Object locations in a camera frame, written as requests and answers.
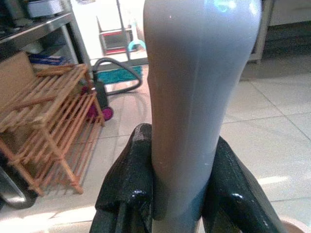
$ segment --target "green mat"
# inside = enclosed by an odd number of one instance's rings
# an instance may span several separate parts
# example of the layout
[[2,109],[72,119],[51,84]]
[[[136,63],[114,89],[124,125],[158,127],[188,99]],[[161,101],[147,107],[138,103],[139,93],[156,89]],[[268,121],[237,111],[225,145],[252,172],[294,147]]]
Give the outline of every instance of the green mat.
[[[132,67],[132,69],[136,71],[136,73],[139,76],[141,76],[141,70],[142,70],[141,66]],[[97,74],[97,77],[104,84],[112,84],[112,83],[120,83],[120,82],[136,80],[136,77],[125,69],[115,69],[115,70],[110,70],[110,71],[99,72]]]

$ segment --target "magenta wheel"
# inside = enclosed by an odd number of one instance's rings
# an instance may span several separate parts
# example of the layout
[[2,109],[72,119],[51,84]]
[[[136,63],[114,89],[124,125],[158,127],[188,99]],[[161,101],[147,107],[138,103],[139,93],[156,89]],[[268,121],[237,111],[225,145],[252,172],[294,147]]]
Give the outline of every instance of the magenta wheel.
[[105,107],[103,110],[103,117],[104,119],[107,121],[107,120],[110,120],[113,116],[113,109],[110,108],[110,107]]

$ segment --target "white plastic pipe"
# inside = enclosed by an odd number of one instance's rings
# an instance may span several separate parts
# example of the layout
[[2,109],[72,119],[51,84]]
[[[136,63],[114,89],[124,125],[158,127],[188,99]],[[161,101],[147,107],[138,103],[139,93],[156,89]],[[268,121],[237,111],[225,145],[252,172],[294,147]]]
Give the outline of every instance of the white plastic pipe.
[[155,172],[153,233],[196,232],[231,91],[260,0],[146,0]]

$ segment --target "white tile floor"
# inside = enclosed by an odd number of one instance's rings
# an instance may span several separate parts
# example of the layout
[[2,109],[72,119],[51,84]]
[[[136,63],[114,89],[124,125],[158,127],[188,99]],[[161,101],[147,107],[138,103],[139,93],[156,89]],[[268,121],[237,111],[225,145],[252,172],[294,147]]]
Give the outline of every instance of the white tile floor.
[[[249,64],[243,80],[231,99],[221,136],[259,180],[277,213],[311,227],[311,56],[268,59],[256,70]],[[146,80],[135,92],[109,100],[115,114],[100,134],[84,194],[50,194],[26,210],[4,206],[1,232],[88,232],[107,171],[134,127],[151,123]]]

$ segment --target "stainless steel shelf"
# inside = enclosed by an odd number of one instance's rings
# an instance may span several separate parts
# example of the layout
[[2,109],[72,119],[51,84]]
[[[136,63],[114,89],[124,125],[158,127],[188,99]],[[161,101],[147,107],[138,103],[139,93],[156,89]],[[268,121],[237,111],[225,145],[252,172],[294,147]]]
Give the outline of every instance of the stainless steel shelf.
[[38,23],[21,32],[0,40],[0,61],[12,56],[26,45],[48,35],[56,29],[70,23],[74,19],[73,13],[66,13],[42,23]]

